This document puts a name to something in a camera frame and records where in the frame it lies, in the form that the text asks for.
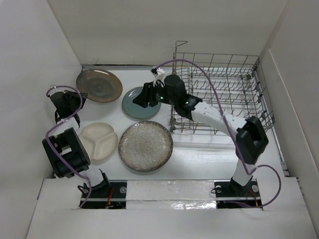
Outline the blue-grey round plate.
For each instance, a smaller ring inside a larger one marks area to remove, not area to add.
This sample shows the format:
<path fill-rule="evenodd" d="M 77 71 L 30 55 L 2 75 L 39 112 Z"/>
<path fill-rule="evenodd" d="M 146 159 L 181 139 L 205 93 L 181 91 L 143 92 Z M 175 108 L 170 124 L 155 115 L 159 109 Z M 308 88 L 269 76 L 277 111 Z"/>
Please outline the blue-grey round plate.
<path fill-rule="evenodd" d="M 150 119 L 157 114 L 161 103 L 154 107 L 143 108 L 133 103 L 133 100 L 142 92 L 142 87 L 135 87 L 126 92 L 122 100 L 122 108 L 126 115 L 137 120 Z"/>

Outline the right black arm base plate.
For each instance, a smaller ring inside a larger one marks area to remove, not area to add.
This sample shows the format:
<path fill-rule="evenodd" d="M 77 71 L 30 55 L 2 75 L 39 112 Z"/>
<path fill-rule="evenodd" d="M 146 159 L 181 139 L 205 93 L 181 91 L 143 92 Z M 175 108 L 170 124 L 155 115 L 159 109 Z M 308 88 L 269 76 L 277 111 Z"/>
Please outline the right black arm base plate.
<path fill-rule="evenodd" d="M 258 183 L 252 180 L 245 187 L 233 186 L 230 181 L 214 181 L 211 194 L 218 209 L 236 209 L 262 205 Z"/>

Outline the brown glazed round plate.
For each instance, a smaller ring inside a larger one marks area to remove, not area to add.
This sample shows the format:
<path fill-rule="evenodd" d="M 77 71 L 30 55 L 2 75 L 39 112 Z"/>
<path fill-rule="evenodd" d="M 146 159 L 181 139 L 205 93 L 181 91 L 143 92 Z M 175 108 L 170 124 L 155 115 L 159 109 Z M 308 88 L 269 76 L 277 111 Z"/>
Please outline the brown glazed round plate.
<path fill-rule="evenodd" d="M 87 94 L 87 99 L 98 103 L 108 103 L 117 100 L 123 85 L 113 73 L 102 69 L 82 71 L 76 79 L 77 89 Z"/>

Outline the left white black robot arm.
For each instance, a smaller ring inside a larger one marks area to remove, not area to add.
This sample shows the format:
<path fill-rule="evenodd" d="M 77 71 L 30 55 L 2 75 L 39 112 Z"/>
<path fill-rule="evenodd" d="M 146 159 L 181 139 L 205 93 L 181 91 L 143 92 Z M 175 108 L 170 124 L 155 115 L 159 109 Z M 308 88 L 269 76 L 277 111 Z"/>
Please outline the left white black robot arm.
<path fill-rule="evenodd" d="M 93 191 L 99 197 L 107 197 L 111 193 L 111 185 L 105 173 L 102 174 L 103 180 L 96 182 L 94 186 L 87 176 L 81 174 L 88 170 L 91 164 L 77 133 L 80 127 L 78 112 L 83 108 L 87 94 L 75 89 L 69 91 L 52 87 L 46 96 L 55 106 L 56 125 L 46 133 L 42 145 L 54 174 L 58 178 L 72 178 L 76 175 L 87 181 L 79 187 L 81 191 Z"/>

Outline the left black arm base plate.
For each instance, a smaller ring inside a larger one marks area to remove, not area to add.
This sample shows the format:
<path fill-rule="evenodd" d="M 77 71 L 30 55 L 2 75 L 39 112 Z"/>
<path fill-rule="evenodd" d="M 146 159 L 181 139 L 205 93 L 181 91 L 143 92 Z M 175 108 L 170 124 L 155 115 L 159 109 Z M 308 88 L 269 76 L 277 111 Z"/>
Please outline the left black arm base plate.
<path fill-rule="evenodd" d="M 125 209 L 127 181 L 110 181 L 110 187 L 104 186 L 92 190 L 82 209 Z"/>

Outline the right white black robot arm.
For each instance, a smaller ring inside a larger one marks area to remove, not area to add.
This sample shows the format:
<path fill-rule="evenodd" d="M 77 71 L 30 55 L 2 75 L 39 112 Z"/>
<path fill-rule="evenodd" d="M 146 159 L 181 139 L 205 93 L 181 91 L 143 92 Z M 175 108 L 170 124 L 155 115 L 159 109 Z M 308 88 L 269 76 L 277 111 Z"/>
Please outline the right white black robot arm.
<path fill-rule="evenodd" d="M 256 162 L 269 143 L 257 117 L 235 117 L 209 105 L 203 99 L 189 94 L 184 81 L 177 75 L 169 75 L 163 81 L 156 79 L 144 83 L 133 103 L 143 108 L 154 107 L 158 103 L 172 105 L 181 117 L 205 124 L 231 137 L 238 162 L 231 177 L 230 190 L 236 196 L 248 191 Z"/>

